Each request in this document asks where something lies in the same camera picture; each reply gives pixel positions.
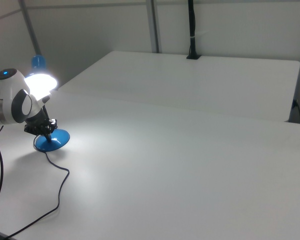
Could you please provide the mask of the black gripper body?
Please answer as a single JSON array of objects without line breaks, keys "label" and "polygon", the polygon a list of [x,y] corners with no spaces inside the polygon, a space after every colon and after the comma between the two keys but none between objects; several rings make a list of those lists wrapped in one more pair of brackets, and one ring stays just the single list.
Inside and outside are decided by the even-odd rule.
[{"label": "black gripper body", "polygon": [[36,115],[27,118],[25,123],[26,125],[24,126],[24,131],[26,133],[51,132],[50,119],[43,109],[40,109]]}]

